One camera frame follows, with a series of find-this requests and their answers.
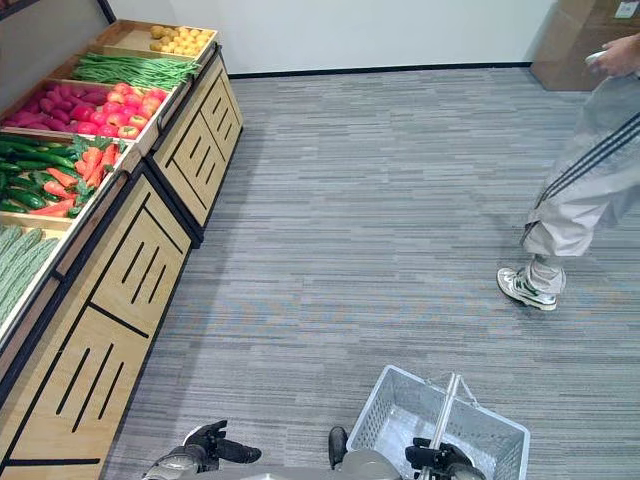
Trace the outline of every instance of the metal pole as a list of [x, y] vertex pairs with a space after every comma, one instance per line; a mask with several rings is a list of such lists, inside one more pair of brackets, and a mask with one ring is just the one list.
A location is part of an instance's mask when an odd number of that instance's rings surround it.
[[[433, 434], [433, 440], [431, 440], [431, 443], [429, 444], [429, 448], [432, 450], [440, 449], [440, 444], [442, 443], [442, 439], [444, 438], [444, 432], [447, 429], [449, 417], [451, 416], [453, 400], [456, 398], [461, 380], [462, 375], [458, 375], [457, 373], [451, 374], [449, 386], [447, 387], [447, 395], [444, 399], [442, 409], [440, 410], [438, 421], [436, 422], [436, 431]], [[419, 480], [431, 480], [431, 470], [427, 467], [423, 468], [418, 478]]]

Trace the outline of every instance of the green bean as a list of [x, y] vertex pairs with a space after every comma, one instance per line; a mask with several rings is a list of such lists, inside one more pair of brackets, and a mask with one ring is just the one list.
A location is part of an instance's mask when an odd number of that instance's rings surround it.
[[171, 90], [196, 73], [195, 62], [168, 58], [110, 57], [87, 53], [78, 61], [72, 78], [86, 82], [126, 82], [135, 87], [160, 87]]

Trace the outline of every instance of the hand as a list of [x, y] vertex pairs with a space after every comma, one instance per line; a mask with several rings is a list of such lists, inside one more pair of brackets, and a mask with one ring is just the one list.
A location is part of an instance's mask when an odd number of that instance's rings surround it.
[[593, 71], [624, 77], [640, 70], [640, 34], [619, 38], [602, 48], [606, 53], [591, 64]]

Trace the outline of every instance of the gray track pants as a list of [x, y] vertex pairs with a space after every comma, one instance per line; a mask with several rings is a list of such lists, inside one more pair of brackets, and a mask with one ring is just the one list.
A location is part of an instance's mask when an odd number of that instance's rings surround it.
[[640, 198], [640, 79], [605, 80], [584, 106], [576, 132], [555, 163], [522, 239], [534, 254], [525, 269], [537, 290], [558, 294], [558, 257], [580, 256], [596, 227], [614, 226]]

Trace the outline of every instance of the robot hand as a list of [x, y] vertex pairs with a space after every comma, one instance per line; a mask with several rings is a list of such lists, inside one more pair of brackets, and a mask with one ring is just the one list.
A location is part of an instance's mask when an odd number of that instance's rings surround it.
[[428, 468], [435, 480], [486, 480], [484, 474], [475, 468], [464, 452], [449, 443], [440, 444], [440, 450], [429, 448], [431, 440], [414, 438], [413, 446], [405, 449], [411, 468]]

